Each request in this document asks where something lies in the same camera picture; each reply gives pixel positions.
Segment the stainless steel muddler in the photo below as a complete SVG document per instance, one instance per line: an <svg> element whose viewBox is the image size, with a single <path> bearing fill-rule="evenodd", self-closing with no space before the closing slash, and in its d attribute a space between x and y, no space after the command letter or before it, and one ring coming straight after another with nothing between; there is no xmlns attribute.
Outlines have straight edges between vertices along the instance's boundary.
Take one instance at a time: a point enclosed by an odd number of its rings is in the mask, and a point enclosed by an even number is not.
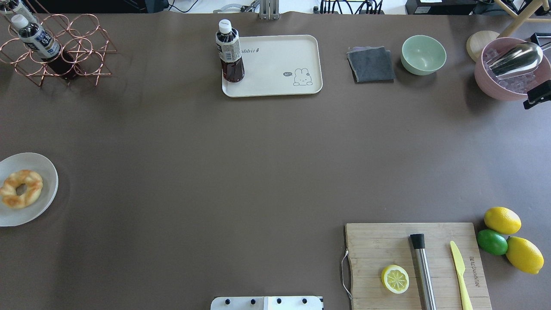
<svg viewBox="0 0 551 310"><path fill-rule="evenodd" d="M420 289L425 301L425 310L436 310L433 285L430 281L429 262L426 259L425 234L411 234L409 237L412 239L413 249L415 250L415 262L417 264L415 272L421 281Z"/></svg>

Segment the white tray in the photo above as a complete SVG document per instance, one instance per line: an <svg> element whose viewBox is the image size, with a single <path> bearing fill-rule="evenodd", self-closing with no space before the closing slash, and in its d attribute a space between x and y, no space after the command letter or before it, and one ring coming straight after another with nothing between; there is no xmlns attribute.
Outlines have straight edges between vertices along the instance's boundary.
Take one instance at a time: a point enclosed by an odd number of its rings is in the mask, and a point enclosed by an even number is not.
<svg viewBox="0 0 551 310"><path fill-rule="evenodd" d="M229 97L315 94L323 86L317 40L311 35L240 38L245 77L237 83L222 77Z"/></svg>

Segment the wooden cutting board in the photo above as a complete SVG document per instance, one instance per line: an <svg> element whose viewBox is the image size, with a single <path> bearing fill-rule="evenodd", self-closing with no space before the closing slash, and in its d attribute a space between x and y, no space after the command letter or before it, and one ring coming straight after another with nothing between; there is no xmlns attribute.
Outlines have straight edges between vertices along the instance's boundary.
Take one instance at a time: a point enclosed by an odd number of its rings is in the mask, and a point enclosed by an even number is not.
<svg viewBox="0 0 551 310"><path fill-rule="evenodd" d="M423 309L414 269L410 234L425 234L426 255L437 309L462 310L450 241L455 241L466 271L467 291L474 310L491 310L488 287L472 223L348 223L346 239L352 283L352 310ZM381 282L384 267L395 264L409 275L402 294Z"/></svg>

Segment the bottle cap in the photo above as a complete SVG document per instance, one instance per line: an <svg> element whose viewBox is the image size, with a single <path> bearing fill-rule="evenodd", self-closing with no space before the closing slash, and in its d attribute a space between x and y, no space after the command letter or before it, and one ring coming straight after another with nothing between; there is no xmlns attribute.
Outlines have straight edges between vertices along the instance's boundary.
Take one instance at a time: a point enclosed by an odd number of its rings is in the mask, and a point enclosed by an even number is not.
<svg viewBox="0 0 551 310"><path fill-rule="evenodd" d="M218 28L220 28L220 32L223 34L230 33L231 32L231 22L227 19L223 19L218 23Z"/></svg>
<svg viewBox="0 0 551 310"><path fill-rule="evenodd" d="M27 27L27 25L29 24L29 20L26 19L23 15L17 14L12 17L12 24L15 28L21 29Z"/></svg>

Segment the mint green bowl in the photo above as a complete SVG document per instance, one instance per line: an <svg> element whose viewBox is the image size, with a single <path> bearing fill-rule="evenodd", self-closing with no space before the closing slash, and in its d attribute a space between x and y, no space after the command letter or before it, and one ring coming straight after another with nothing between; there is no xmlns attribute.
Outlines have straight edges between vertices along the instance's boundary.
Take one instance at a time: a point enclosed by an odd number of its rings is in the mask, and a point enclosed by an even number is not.
<svg viewBox="0 0 551 310"><path fill-rule="evenodd" d="M446 50L440 42L429 36L414 35L402 45L400 58L407 71L426 76L446 63Z"/></svg>

